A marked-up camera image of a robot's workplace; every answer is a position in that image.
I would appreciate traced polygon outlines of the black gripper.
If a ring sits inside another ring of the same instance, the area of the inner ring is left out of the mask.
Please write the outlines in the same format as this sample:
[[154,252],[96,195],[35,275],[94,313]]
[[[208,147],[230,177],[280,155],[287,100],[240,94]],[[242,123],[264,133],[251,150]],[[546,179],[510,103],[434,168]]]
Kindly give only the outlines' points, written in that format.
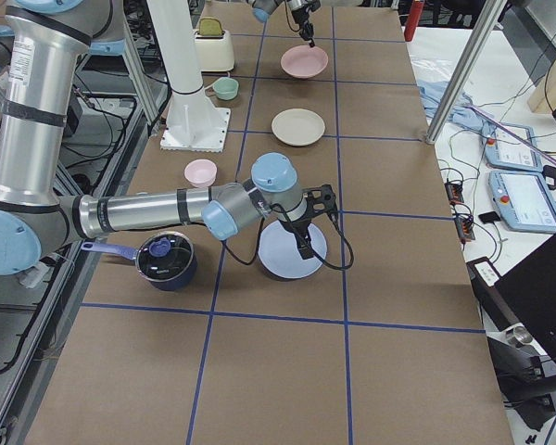
[[310,22],[311,6],[302,6],[292,9],[291,15],[296,25],[299,27],[298,34],[304,41],[309,41],[309,46],[315,47],[314,28]]
[[297,250],[301,259],[312,259],[313,249],[307,239],[310,239],[309,227],[313,219],[313,213],[306,211],[299,218],[291,219],[288,214],[278,212],[277,218],[286,232],[299,236],[297,239]]

